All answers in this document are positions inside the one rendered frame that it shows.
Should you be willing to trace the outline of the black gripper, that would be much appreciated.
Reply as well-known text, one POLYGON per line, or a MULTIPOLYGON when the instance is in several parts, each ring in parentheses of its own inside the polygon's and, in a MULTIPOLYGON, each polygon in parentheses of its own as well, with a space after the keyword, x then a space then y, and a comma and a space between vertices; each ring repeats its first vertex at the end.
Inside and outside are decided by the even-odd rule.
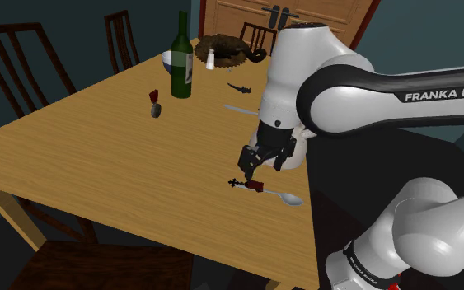
POLYGON ((296 147, 297 139, 292 137, 292 133, 293 129, 275 128, 259 122, 256 145, 245 145, 237 163, 247 181, 252 180, 256 167, 261 165, 267 156, 276 156, 273 168, 281 171, 282 165, 293 156, 296 147))

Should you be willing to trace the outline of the silver knife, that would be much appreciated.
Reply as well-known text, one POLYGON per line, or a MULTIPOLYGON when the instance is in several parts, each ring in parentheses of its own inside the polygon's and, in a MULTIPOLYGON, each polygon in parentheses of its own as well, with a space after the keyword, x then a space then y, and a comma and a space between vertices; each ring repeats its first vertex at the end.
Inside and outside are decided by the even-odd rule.
POLYGON ((243 113, 243 114, 247 114, 247 115, 258 115, 259 114, 258 112, 245 110, 245 109, 238 108, 236 106, 231 106, 231 105, 225 105, 225 108, 227 108, 229 110, 234 110, 234 111, 237 111, 237 112, 240 112, 240 113, 243 113))

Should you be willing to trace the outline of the small black knife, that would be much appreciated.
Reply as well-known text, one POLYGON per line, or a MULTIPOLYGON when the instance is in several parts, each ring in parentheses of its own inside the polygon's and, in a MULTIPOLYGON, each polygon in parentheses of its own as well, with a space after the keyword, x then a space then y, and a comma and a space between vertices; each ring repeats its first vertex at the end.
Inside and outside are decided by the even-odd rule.
POLYGON ((231 83, 227 83, 231 88, 245 94, 245 93, 251 93, 251 89, 249 87, 245 87, 245 86, 241 86, 241 87, 238 87, 238 86, 234 86, 232 85, 231 83))

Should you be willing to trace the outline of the black curled hook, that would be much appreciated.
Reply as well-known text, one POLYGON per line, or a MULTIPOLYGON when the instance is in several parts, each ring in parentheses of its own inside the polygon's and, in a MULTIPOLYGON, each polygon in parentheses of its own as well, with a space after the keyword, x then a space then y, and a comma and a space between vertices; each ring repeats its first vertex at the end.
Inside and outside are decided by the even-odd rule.
POLYGON ((244 54, 245 58, 253 63, 259 63, 265 59, 267 52, 264 49, 257 49, 252 51, 248 46, 238 47, 232 51, 233 55, 244 54))

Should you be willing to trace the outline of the brown round woven mat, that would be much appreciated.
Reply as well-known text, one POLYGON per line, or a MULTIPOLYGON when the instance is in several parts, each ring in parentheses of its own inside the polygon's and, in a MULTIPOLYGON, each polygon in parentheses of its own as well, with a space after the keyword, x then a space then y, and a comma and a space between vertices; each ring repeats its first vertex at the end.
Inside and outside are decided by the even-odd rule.
POLYGON ((229 35, 216 34, 204 35, 199 43, 195 46, 195 57, 203 63, 206 63, 210 49, 214 50, 215 67, 232 68, 244 63, 247 58, 244 54, 233 55, 232 51, 238 47, 249 45, 243 40, 229 35))

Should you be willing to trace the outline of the green wine bottle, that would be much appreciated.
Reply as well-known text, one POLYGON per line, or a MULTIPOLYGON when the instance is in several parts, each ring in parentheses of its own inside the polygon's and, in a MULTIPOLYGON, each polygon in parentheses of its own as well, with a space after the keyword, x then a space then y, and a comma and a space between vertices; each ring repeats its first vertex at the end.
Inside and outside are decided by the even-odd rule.
POLYGON ((191 95, 193 47, 187 35, 188 14, 179 11, 178 33, 171 44, 171 95, 187 99, 191 95))

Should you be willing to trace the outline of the red and grey small utensil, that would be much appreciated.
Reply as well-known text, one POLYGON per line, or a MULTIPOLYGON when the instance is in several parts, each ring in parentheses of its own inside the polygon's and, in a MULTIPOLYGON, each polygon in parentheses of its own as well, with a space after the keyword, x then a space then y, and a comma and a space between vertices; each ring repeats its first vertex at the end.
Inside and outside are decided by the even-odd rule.
POLYGON ((162 112, 162 106, 158 103, 158 90, 155 89, 149 93, 150 101, 152 102, 151 116, 158 118, 162 112))

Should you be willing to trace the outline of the wooden table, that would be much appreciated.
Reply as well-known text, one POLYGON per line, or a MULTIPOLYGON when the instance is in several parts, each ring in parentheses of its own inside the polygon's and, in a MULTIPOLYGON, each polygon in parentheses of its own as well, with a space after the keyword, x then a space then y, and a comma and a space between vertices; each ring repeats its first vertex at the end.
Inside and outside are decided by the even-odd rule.
POLYGON ((1 127, 0 213, 33 248, 45 239, 20 197, 269 278, 269 290, 318 290, 306 168, 255 172, 301 206, 228 184, 258 119, 225 105, 256 112, 267 68, 195 62, 191 96, 176 99, 155 57, 1 127))

